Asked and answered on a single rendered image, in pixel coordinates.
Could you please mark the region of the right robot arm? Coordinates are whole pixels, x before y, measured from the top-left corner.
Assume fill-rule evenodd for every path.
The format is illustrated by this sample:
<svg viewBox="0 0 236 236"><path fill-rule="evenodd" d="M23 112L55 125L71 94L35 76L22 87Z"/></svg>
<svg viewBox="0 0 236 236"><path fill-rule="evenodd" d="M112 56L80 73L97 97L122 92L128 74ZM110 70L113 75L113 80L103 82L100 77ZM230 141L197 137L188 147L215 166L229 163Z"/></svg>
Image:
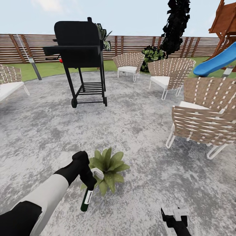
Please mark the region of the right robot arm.
<svg viewBox="0 0 236 236"><path fill-rule="evenodd" d="M174 228L177 236L191 236L187 227L187 216L190 215L190 210L188 208L177 208L172 210L174 215L165 215L163 209L162 219L166 222L168 228Z"/></svg>

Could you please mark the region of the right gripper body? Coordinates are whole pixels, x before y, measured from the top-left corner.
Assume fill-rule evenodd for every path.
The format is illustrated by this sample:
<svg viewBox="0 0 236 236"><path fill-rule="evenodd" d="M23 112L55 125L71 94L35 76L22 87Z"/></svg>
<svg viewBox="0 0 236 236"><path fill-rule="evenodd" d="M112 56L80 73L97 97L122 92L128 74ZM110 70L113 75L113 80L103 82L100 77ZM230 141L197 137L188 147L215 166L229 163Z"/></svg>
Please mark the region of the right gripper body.
<svg viewBox="0 0 236 236"><path fill-rule="evenodd" d="M166 220L167 227L174 228L177 235L178 231L188 227L187 216L181 216L181 221L176 221L173 215L166 215Z"/></svg>

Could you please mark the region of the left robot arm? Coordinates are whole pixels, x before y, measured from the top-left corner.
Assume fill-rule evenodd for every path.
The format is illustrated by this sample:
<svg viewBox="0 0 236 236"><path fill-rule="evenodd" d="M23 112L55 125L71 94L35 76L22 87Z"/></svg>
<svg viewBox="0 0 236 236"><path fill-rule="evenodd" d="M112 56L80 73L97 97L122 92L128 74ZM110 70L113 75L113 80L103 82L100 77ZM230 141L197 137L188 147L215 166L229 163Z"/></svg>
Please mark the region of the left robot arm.
<svg viewBox="0 0 236 236"><path fill-rule="evenodd" d="M39 187L0 215L0 236L39 236L78 174L89 189L97 183L94 175L103 180L103 172L97 167L90 169L89 163L84 151L64 161Z"/></svg>

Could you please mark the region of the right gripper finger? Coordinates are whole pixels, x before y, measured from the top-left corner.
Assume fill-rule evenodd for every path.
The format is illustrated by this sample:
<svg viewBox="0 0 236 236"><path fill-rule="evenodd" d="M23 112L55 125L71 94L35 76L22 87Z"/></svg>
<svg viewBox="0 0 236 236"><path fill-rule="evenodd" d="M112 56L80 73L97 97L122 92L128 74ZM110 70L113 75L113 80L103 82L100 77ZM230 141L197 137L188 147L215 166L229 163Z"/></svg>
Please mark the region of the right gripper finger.
<svg viewBox="0 0 236 236"><path fill-rule="evenodd" d="M166 222L167 221L166 220L166 215L165 215L165 213L164 213L162 208L161 208L161 212L162 212L162 219L163 219L164 222Z"/></svg>

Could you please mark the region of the insectifuge atomizer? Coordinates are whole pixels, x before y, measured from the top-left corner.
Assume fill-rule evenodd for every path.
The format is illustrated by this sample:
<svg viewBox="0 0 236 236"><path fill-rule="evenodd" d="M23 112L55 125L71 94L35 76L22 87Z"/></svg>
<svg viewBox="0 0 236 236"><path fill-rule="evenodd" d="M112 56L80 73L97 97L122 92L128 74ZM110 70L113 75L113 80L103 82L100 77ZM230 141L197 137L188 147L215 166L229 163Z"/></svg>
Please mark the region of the insectifuge atomizer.
<svg viewBox="0 0 236 236"><path fill-rule="evenodd" d="M85 196L84 196L84 199L83 199L83 201L82 201L81 208L80 208L81 211L83 211L83 212L87 211L87 208L88 208L88 206L89 206L92 193L93 193L93 189L90 190L90 189L87 187L86 193L85 193Z"/></svg>

